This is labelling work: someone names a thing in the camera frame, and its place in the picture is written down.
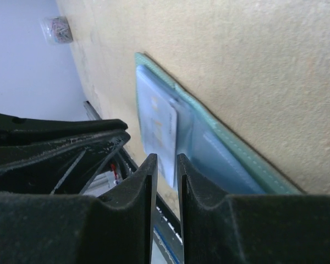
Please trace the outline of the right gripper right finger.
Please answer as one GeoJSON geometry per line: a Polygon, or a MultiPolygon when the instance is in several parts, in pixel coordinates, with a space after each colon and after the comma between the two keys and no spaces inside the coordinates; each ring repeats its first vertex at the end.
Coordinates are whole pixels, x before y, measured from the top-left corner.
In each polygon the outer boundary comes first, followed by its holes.
{"type": "Polygon", "coordinates": [[[330,195],[229,194],[177,157],[185,263],[330,263],[330,195]]]}

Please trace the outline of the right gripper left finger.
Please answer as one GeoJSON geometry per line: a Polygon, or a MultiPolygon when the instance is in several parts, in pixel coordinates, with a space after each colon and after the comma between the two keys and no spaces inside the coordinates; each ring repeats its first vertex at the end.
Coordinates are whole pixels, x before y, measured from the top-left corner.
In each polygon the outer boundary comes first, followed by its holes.
{"type": "Polygon", "coordinates": [[[150,263],[157,155],[99,197],[0,195],[0,263],[150,263]]]}

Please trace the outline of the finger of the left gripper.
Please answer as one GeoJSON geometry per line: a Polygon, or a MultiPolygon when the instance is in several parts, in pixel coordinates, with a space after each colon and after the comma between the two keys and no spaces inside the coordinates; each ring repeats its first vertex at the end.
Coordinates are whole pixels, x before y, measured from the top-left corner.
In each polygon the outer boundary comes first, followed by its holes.
{"type": "Polygon", "coordinates": [[[0,146],[0,194],[81,194],[129,140],[112,130],[0,146]]]}
{"type": "Polygon", "coordinates": [[[120,119],[94,121],[57,121],[0,114],[0,146],[22,146],[75,135],[111,130],[127,130],[120,119]]]}

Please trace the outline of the light blue patterned card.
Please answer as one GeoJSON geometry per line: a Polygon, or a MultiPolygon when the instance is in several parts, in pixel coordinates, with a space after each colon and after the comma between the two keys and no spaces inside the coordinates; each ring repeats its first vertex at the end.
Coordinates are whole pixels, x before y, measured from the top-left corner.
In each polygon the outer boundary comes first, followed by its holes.
{"type": "Polygon", "coordinates": [[[154,91],[138,91],[138,100],[144,150],[158,155],[159,171],[174,188],[177,112],[167,97],[154,91]]]}

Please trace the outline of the green card holder wallet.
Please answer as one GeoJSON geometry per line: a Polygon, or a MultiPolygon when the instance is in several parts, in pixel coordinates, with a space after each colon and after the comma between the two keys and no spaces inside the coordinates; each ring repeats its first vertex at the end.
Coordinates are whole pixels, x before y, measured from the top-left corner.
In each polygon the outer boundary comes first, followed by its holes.
{"type": "Polygon", "coordinates": [[[135,65],[138,120],[138,91],[154,91],[167,97],[177,112],[173,189],[178,186],[176,157],[183,153],[199,172],[230,193],[299,193],[294,183],[221,124],[151,58],[138,52],[135,65]]]}

